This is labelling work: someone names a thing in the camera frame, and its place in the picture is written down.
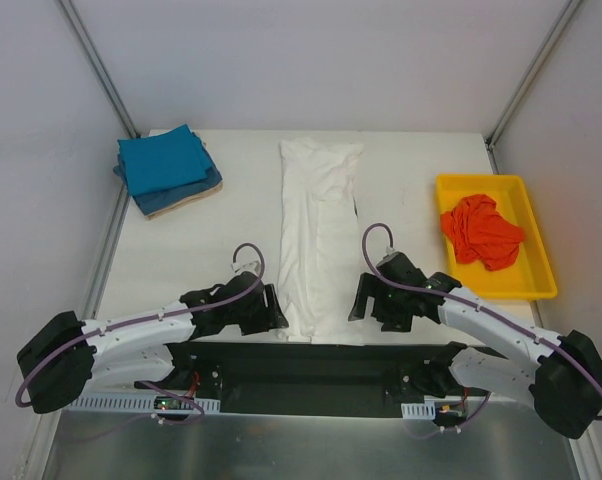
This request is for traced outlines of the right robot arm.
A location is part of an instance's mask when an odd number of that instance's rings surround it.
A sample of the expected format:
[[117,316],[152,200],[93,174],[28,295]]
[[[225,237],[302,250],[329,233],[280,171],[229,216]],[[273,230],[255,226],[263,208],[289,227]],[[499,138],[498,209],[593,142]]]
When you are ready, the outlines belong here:
[[561,335],[524,324],[445,273],[426,276],[401,252],[360,275],[351,319],[367,309],[385,331],[408,333],[414,318],[426,318],[491,349],[448,343],[409,372],[409,385],[422,395],[443,398],[462,387],[496,393],[532,408],[570,439],[602,421],[602,358],[577,330]]

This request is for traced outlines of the white t shirt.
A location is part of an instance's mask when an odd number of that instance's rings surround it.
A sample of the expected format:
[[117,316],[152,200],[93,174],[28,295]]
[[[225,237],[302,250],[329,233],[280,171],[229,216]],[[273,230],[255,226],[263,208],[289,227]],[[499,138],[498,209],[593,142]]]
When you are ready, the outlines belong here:
[[291,342],[363,344],[349,320],[361,273],[354,180],[362,152],[356,143],[280,143],[277,293]]

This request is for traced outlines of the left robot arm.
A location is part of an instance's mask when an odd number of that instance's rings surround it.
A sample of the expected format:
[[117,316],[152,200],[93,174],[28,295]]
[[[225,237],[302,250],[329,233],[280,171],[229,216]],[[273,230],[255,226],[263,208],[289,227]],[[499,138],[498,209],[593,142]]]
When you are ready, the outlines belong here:
[[102,387],[163,381],[180,389],[193,367],[171,346],[217,335],[229,325],[252,335],[287,324],[274,286],[251,272],[142,314],[82,320],[74,311],[61,312],[18,352],[23,382],[15,403],[47,414]]

